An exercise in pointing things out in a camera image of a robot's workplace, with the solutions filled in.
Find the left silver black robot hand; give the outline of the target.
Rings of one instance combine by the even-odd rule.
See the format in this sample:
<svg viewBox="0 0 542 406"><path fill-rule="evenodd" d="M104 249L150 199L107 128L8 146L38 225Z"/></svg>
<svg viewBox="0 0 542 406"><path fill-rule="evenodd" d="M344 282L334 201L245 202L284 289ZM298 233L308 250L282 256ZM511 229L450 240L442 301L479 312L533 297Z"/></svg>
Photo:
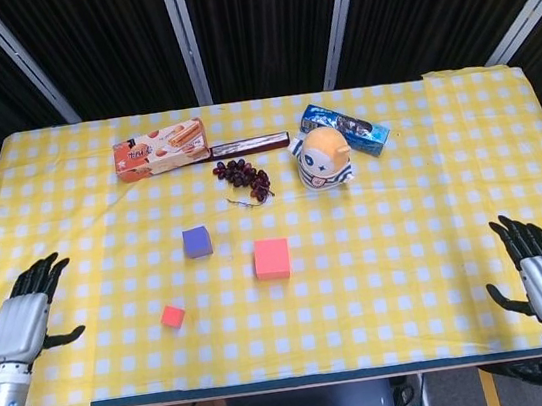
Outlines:
<svg viewBox="0 0 542 406"><path fill-rule="evenodd" d="M52 253L16 278L0 308L0 370L10 365L28 372L44 350L69 345L86 330L83 324L67 334L48 330L51 303L69 262Z"/></svg>

